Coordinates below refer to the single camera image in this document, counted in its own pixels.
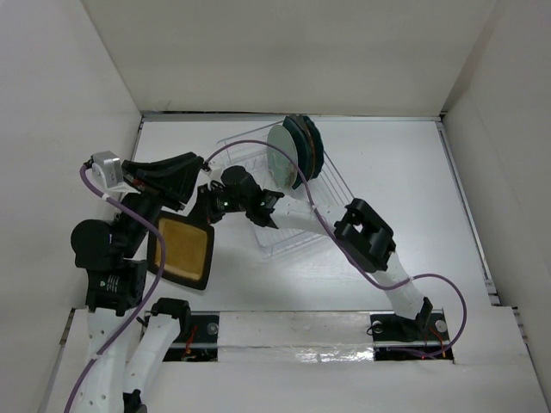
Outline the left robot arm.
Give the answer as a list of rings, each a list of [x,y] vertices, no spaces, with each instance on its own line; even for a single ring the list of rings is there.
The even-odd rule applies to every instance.
[[[168,263],[163,208],[189,201],[202,157],[188,152],[153,163],[98,152],[79,170],[84,186],[118,210],[114,219],[86,219],[72,231],[75,265],[88,278],[88,349],[67,412],[145,412],[145,396],[169,346],[191,336],[189,303],[159,299],[134,353],[130,325],[139,318]]]

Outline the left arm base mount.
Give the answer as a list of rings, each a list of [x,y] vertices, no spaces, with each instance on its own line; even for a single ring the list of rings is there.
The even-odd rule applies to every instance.
[[[160,298],[143,317],[137,321],[142,325],[141,337],[145,335],[152,315],[169,314],[175,317],[183,328],[168,348],[163,361],[210,362],[218,360],[218,334],[220,314],[218,312],[193,312],[189,302],[182,299]]]

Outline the metal base rail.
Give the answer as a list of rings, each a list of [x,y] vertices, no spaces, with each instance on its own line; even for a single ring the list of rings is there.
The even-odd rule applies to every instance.
[[[383,348],[405,347],[420,348],[426,351],[428,348],[442,348],[449,342],[441,342],[434,335],[422,336],[421,340],[413,342],[397,342],[385,340],[379,336],[367,335],[363,330],[360,335],[353,336],[252,336],[252,337],[202,337],[197,336],[191,342],[175,341],[170,345],[177,351],[220,351],[222,348],[344,348],[354,346],[376,346]]]

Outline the smooth teal round plate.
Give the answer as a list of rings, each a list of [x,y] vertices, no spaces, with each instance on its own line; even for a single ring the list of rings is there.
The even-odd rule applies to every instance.
[[[308,116],[297,114],[294,121],[299,129],[299,146],[303,152],[300,157],[301,170],[309,181],[314,178],[318,168],[319,154],[323,154],[321,137],[318,128]]]

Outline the yellow square plate black rim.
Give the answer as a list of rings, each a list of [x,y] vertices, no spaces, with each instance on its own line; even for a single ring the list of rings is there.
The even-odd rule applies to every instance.
[[[207,287],[214,252],[214,228],[162,211],[156,227],[166,243],[162,278],[198,291]]]

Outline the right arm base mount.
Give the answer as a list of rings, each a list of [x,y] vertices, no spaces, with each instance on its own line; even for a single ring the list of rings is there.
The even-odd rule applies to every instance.
[[[369,315],[366,334],[372,338],[376,361],[433,361],[454,359],[443,310],[433,310],[425,327],[391,311]]]

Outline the teal square plate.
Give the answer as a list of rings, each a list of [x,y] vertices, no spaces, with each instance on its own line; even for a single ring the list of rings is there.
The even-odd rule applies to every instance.
[[[313,172],[313,142],[306,129],[305,121],[298,115],[288,115],[283,126],[290,132],[297,155],[296,164],[306,179]]]

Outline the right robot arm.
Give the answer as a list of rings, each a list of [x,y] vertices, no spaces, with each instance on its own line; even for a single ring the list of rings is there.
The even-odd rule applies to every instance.
[[[201,169],[209,183],[197,188],[194,218],[214,224],[228,213],[243,213],[258,227],[327,236],[386,294],[402,335],[417,338],[429,328],[432,303],[402,266],[393,230],[365,200],[355,198],[346,206],[313,205],[261,188],[240,165],[222,170],[205,164]]]

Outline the scalloped teal round plate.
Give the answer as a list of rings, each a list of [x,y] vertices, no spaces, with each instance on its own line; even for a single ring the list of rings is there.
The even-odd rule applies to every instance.
[[[310,132],[310,136],[313,140],[313,153],[314,153],[314,166],[311,179],[315,179],[319,176],[324,164],[324,145],[321,138],[319,129],[316,127],[314,122],[309,116],[304,115],[303,120],[306,123],[306,128]]]

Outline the mint floral round plate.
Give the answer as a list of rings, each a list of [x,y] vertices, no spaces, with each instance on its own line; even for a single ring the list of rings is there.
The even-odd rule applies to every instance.
[[[298,154],[291,133],[282,125],[273,126],[268,133],[268,169],[279,188],[293,187],[297,170],[294,164]]]

